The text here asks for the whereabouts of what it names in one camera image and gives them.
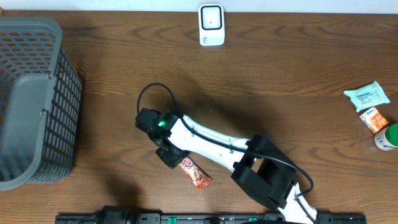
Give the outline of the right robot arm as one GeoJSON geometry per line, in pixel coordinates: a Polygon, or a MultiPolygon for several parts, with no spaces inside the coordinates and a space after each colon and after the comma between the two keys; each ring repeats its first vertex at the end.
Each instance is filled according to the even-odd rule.
{"type": "Polygon", "coordinates": [[[192,152],[231,171],[231,178],[246,195],[270,210],[278,210],[287,222],[315,223],[318,212],[305,199],[296,175],[298,168],[269,139],[252,139],[218,133],[176,110],[164,114],[147,108],[136,116],[136,127],[158,147],[156,154],[169,168],[186,163],[192,152]]]}

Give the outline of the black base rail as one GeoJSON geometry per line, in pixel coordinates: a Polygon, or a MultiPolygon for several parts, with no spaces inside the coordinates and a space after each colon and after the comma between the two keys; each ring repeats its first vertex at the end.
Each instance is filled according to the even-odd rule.
{"type": "Polygon", "coordinates": [[[105,206],[95,213],[64,213],[55,224],[294,224],[305,223],[281,214],[159,214],[133,213],[119,207],[105,206]]]}

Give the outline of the small orange snack box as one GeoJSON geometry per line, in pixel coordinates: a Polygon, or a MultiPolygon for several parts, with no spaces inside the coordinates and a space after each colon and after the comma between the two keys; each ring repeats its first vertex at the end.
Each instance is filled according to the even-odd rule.
{"type": "Polygon", "coordinates": [[[389,123],[374,106],[363,112],[359,118],[373,133],[379,132],[389,123]]]}

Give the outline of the grey plastic mesh basket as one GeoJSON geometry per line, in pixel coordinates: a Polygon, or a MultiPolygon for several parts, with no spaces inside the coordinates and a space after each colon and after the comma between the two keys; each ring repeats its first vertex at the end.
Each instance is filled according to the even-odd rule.
{"type": "Polygon", "coordinates": [[[69,176],[83,83],[45,17],[1,19],[1,189],[69,176]]]}

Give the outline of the red chocolate bar wrapper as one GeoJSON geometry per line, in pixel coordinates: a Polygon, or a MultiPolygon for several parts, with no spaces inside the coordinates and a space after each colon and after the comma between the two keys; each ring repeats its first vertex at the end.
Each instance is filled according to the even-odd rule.
{"type": "Polygon", "coordinates": [[[190,157],[184,158],[179,166],[189,176],[197,189],[202,189],[213,181],[190,157]]]}

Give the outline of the green lid jar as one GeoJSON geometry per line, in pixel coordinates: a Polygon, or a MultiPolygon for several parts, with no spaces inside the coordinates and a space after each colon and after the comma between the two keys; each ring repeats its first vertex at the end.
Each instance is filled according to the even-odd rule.
{"type": "Polygon", "coordinates": [[[398,124],[383,128],[374,136],[376,146],[383,151],[390,151],[398,148],[398,124]]]}

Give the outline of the teal toilet tissue pack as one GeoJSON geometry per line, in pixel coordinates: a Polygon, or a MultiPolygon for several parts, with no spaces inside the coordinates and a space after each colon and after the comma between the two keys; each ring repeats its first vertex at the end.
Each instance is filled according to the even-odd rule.
{"type": "Polygon", "coordinates": [[[372,82],[356,90],[345,90],[343,94],[350,98],[357,112],[373,106],[390,103],[389,98],[378,82],[372,82]]]}

